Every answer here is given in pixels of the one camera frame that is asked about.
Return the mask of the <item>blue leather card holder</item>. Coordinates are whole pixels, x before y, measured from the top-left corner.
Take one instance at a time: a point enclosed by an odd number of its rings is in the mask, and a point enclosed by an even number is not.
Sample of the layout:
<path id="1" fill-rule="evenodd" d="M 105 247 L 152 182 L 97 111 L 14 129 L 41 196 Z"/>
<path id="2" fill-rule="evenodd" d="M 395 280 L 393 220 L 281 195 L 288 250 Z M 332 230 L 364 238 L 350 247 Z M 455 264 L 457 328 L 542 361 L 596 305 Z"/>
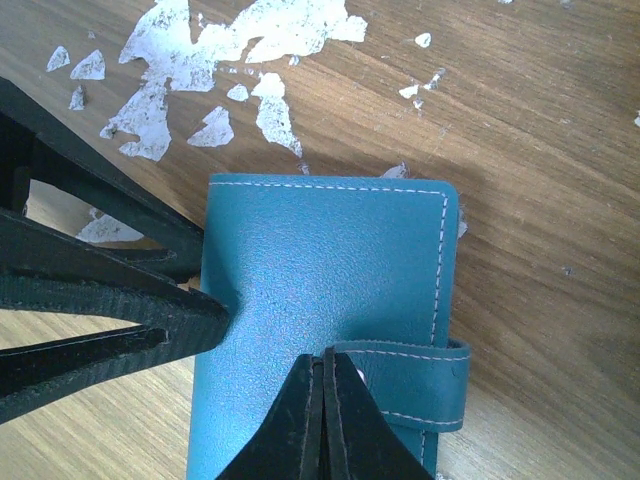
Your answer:
<path id="1" fill-rule="evenodd" d="M 202 290 L 226 307 L 195 360 L 187 477 L 219 475 L 295 359 L 347 354 L 421 467 L 463 424 L 471 354 L 449 334 L 459 198 L 443 181 L 215 174 Z"/>

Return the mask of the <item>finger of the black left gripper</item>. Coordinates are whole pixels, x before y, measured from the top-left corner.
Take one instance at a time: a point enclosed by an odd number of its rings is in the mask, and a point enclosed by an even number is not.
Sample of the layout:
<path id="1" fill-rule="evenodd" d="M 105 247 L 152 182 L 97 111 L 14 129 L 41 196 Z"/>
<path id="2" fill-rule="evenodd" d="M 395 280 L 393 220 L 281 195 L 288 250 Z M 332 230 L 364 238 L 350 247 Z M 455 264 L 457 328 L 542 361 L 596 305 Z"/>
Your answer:
<path id="1" fill-rule="evenodd" d="M 1 420 L 92 385 L 215 348 L 229 314 L 211 297 L 12 211 L 1 212 L 1 307 L 128 327 L 1 352 Z"/>
<path id="2" fill-rule="evenodd" d="M 124 260 L 184 283 L 200 271 L 204 231 L 149 193 L 7 79 L 1 80 L 1 207 L 24 212 L 30 182 L 56 187 L 162 246 Z"/>

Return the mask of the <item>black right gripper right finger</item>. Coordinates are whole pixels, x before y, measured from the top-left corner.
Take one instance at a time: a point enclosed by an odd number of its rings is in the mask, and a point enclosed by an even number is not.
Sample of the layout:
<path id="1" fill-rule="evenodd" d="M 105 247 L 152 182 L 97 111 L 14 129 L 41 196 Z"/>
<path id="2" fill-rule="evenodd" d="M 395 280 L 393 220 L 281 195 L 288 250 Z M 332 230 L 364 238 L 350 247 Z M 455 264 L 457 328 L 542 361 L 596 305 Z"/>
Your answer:
<path id="1" fill-rule="evenodd" d="M 349 356 L 323 357 L 322 477 L 431 479 L 378 409 Z"/>

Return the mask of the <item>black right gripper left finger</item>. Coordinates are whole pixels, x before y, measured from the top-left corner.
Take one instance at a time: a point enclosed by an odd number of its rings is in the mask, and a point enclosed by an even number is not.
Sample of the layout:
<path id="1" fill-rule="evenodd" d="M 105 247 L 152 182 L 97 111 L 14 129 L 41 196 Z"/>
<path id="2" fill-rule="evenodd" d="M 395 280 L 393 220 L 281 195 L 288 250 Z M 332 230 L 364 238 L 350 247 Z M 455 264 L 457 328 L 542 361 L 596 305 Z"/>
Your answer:
<path id="1" fill-rule="evenodd" d="M 323 361 L 299 356 L 257 432 L 221 479 L 318 479 L 321 473 Z"/>

